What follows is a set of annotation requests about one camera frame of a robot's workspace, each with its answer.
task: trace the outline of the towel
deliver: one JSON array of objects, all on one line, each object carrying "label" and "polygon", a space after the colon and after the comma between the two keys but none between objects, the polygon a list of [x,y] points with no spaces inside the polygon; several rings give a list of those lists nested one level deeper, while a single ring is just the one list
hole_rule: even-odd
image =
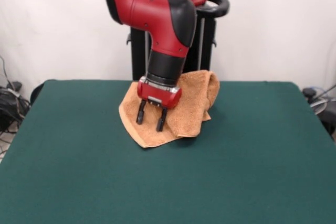
[{"label": "towel", "polygon": [[141,125],[136,123],[141,99],[137,82],[131,83],[119,106],[121,121],[130,136],[142,148],[154,148],[185,137],[197,137],[203,122],[211,120],[208,110],[219,92],[219,80],[212,71],[199,70],[181,75],[178,86],[182,88],[179,103],[168,110],[162,132],[156,131],[162,109],[149,103],[144,108]]}]

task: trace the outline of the table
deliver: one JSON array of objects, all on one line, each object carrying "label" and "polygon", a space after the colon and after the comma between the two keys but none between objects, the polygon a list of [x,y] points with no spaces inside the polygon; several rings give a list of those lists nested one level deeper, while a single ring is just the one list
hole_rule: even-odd
[{"label": "table", "polygon": [[46,82],[0,164],[1,223],[335,223],[335,146],[297,86],[222,82],[199,137],[143,150],[129,85]]}]

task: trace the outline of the white wall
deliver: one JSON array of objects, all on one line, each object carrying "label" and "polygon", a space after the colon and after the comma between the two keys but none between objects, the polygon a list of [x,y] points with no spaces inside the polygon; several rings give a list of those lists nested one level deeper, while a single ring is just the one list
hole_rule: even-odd
[{"label": "white wall", "polygon": [[[213,51],[221,80],[336,82],[336,0],[230,2]],[[105,0],[0,0],[0,54],[25,96],[52,78],[131,79],[128,33]]]}]

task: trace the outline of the red robot arm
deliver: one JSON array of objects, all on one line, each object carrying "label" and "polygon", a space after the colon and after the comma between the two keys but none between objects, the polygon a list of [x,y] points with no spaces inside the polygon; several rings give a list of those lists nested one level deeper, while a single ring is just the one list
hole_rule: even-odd
[{"label": "red robot arm", "polygon": [[112,18],[119,24],[148,31],[152,48],[148,72],[138,84],[142,99],[137,123],[150,102],[163,108],[157,130],[161,131],[167,109],[175,107],[182,95],[177,87],[196,28],[196,7],[191,0],[106,0]]}]

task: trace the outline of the black cable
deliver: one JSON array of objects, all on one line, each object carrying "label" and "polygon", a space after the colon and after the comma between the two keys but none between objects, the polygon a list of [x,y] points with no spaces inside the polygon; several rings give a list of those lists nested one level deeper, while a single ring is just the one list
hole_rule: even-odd
[{"label": "black cable", "polygon": [[8,110],[0,108],[0,111],[3,111],[5,113],[7,113],[7,115],[10,116],[10,117],[12,117],[15,121],[20,122],[20,123],[22,122],[22,119],[17,118],[13,114],[11,114]]},{"label": "black cable", "polygon": [[9,131],[9,129],[6,129],[5,133],[15,135],[17,133],[17,131]]},{"label": "black cable", "polygon": [[5,67],[5,60],[4,60],[4,58],[1,55],[0,55],[0,59],[2,60],[2,67],[3,67],[3,70],[4,70],[4,75],[5,75],[6,79],[7,79],[7,82],[12,87],[12,89],[15,90],[15,88],[12,86],[11,82],[8,79],[8,76],[7,76],[7,73],[6,73],[6,67]]},{"label": "black cable", "polygon": [[1,152],[1,153],[0,153],[0,156],[1,156],[2,154],[5,154],[7,151],[8,151],[8,149],[5,150],[5,151],[3,151],[3,152]]},{"label": "black cable", "polygon": [[4,143],[6,143],[6,144],[11,144],[11,142],[6,141],[6,140],[3,140],[3,139],[1,139],[1,138],[0,138],[0,141],[4,142]]},{"label": "black cable", "polygon": [[323,92],[322,94],[318,95],[317,97],[315,97],[311,103],[316,102],[320,97],[324,96],[325,94],[329,93],[331,90],[333,90],[334,88],[336,88],[336,84],[334,86],[332,86],[330,89],[325,90],[325,92]]}]

